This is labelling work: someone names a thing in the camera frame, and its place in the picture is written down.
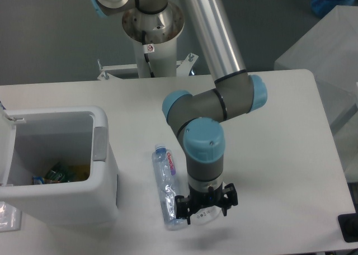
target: gray floor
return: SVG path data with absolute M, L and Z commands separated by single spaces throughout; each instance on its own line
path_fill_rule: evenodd
M 223 1 L 249 71 L 272 70 L 319 21 L 310 0 Z M 94 80 L 97 58 L 102 65 L 135 63 L 121 15 L 100 19 L 90 0 L 0 0 L 0 22 L 1 85 Z M 199 54 L 197 72 L 208 72 L 189 21 L 178 45 L 178 59 Z

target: bottle cap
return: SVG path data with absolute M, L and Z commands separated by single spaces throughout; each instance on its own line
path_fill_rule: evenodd
M 158 150 L 158 149 L 165 149 L 166 148 L 166 146 L 163 144 L 163 143 L 158 143 L 158 144 L 156 144 L 156 150 Z

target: light blue joint cap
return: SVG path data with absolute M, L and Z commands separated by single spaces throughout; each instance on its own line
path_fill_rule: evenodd
M 164 116 L 166 117 L 166 120 L 168 120 L 168 114 L 170 111 L 170 108 L 173 106 L 173 104 L 182 96 L 185 95 L 190 95 L 191 93 L 189 93 L 186 90 L 178 90 L 178 91 L 174 91 L 172 93 L 170 93 L 163 101 L 163 105 L 162 105 L 162 111 L 164 113 Z
M 107 16 L 105 15 L 105 13 L 102 12 L 102 10 L 101 10 L 100 7 L 98 6 L 96 0 L 91 0 L 91 2 L 92 2 L 93 7 L 94 7 L 95 10 L 96 10 L 98 16 L 99 16 L 100 18 L 106 18 Z
M 203 164 L 214 163 L 224 155 L 224 130 L 213 119 L 195 119 L 185 127 L 183 144 L 192 159 Z
M 261 108 L 267 101 L 267 89 L 265 83 L 258 75 L 250 75 L 253 83 L 253 102 L 250 111 Z

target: bin lid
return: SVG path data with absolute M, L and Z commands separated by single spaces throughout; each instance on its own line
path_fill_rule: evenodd
M 6 112 L 0 107 L 0 185 L 7 184 L 15 146 L 15 135 L 15 122 L 9 120 Z

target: bottle label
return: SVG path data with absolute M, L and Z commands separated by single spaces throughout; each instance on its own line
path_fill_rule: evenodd
M 171 154 L 171 152 L 167 151 L 167 159 L 168 159 L 169 166 L 170 166 L 170 172 L 171 172 L 172 176 L 174 176 L 176 171 L 175 171 L 175 165 L 174 165 L 174 161 L 173 161 L 173 155 Z

